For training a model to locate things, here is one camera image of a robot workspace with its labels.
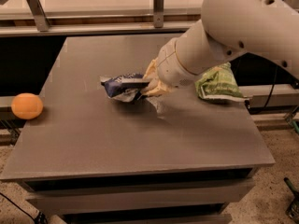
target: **crumpled bag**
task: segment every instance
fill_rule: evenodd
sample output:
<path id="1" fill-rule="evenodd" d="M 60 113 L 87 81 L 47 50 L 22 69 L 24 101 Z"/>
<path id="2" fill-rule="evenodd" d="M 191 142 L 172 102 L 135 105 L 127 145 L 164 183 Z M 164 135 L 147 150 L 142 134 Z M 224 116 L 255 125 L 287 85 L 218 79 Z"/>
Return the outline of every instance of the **crumpled bag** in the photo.
<path id="1" fill-rule="evenodd" d="M 141 89 L 149 83 L 142 79 L 143 75 L 132 73 L 110 78 L 101 82 L 109 98 L 122 102 L 141 99 Z"/>
<path id="2" fill-rule="evenodd" d="M 230 63 L 208 69 L 202 78 L 195 82 L 195 88 L 198 96 L 204 100 L 231 100 L 236 102 L 246 100 L 236 84 Z"/>

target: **table top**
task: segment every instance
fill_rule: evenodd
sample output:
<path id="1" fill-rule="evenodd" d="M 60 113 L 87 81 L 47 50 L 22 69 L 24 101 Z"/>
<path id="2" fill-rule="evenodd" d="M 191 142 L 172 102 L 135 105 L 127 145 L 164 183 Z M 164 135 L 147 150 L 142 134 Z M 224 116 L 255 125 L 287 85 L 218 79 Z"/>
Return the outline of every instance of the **table top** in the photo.
<path id="1" fill-rule="evenodd" d="M 68 37 L 2 180 L 139 175 L 272 165 L 243 104 L 213 105 L 194 86 L 125 104 L 100 76 L 144 73 L 168 35 Z"/>

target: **floor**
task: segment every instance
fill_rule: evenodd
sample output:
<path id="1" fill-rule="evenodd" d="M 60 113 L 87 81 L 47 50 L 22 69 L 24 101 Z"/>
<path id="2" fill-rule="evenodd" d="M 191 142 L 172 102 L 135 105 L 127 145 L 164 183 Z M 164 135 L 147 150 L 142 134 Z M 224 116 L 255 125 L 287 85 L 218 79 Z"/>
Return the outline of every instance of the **floor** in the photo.
<path id="1" fill-rule="evenodd" d="M 299 134 L 292 129 L 281 116 L 253 117 L 265 143 L 276 160 L 273 167 L 261 169 L 254 180 L 256 186 L 240 202 L 231 203 L 224 210 L 233 217 L 232 224 L 292 224 L 285 214 L 293 196 L 283 178 L 288 177 L 299 188 Z M 10 146 L 0 146 L 0 172 L 13 150 Z M 26 193 L 13 183 L 0 183 L 0 192 L 31 216 L 37 211 L 24 200 Z M 33 221 L 24 213 L 0 197 L 0 224 L 31 224 Z M 50 217 L 49 224 L 61 224 L 58 217 Z"/>

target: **table drawer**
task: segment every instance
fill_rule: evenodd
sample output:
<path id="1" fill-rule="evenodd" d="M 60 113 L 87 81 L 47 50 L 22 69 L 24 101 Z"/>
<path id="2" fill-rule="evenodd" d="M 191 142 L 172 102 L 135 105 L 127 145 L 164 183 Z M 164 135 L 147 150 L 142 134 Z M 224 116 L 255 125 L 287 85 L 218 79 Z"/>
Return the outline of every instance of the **table drawer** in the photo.
<path id="1" fill-rule="evenodd" d="M 64 215 L 238 202 L 253 187 L 251 178 L 167 183 L 37 192 L 27 201 L 45 214 Z"/>

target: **green bag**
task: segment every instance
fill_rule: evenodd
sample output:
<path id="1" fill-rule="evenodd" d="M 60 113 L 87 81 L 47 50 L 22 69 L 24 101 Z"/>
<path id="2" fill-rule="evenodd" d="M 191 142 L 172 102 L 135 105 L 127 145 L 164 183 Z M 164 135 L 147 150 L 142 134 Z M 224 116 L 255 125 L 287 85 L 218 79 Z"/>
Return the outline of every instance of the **green bag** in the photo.
<path id="1" fill-rule="evenodd" d="M 235 82 L 230 63 L 208 69 L 202 78 L 195 82 L 195 88 L 198 96 L 204 100 L 246 100 Z"/>

